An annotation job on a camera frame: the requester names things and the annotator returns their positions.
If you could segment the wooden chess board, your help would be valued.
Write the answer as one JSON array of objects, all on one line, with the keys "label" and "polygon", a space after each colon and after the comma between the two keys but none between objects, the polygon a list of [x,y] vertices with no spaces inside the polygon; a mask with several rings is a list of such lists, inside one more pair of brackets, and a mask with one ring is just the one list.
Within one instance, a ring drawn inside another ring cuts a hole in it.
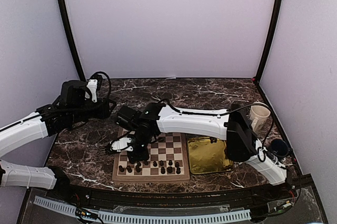
[{"label": "wooden chess board", "polygon": [[[161,134],[157,137],[158,142],[151,143],[147,146],[150,158],[148,160],[149,165],[144,166],[144,161],[140,168],[141,173],[135,173],[135,167],[137,163],[130,163],[127,157],[127,151],[122,151],[114,157],[114,167],[112,180],[114,182],[128,183],[128,182],[160,182],[160,183],[178,183],[188,182],[190,180],[190,169],[188,154],[186,148],[185,135],[181,133],[168,133]],[[161,174],[161,166],[159,161],[164,161],[166,174]],[[167,173],[168,162],[173,161],[173,173]],[[153,166],[153,161],[156,161],[158,166]],[[181,173],[176,174],[175,163],[180,162],[182,165]],[[118,166],[121,165],[124,168],[124,172],[119,172]],[[132,173],[128,173],[126,167],[131,166]]]}]

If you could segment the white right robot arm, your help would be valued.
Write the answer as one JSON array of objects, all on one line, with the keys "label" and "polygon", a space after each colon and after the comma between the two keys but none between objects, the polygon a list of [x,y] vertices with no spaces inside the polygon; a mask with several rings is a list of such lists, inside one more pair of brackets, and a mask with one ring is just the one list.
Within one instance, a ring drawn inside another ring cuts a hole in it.
[{"label": "white right robot arm", "polygon": [[227,156],[234,162],[245,162],[265,176],[271,184],[269,195],[281,199],[289,191],[287,170],[276,156],[268,153],[253,131],[242,106],[229,110],[194,110],[176,108],[168,100],[149,103],[144,111],[122,106],[115,123],[127,134],[110,142],[112,153],[127,151],[134,163],[149,158],[147,146],[162,133],[203,135],[227,143]]}]

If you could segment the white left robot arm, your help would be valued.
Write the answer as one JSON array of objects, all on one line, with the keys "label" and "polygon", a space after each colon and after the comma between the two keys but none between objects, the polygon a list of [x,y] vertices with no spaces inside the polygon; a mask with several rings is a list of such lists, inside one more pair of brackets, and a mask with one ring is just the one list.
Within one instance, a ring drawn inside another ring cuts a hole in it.
[{"label": "white left robot arm", "polygon": [[[89,119],[107,119],[116,102],[106,95],[98,98],[101,80],[70,80],[52,104],[36,109],[25,118],[1,128],[1,156],[30,142],[71,130]],[[63,201],[74,197],[74,188],[58,167],[31,167],[1,160],[1,187],[33,187],[53,190]]]}]

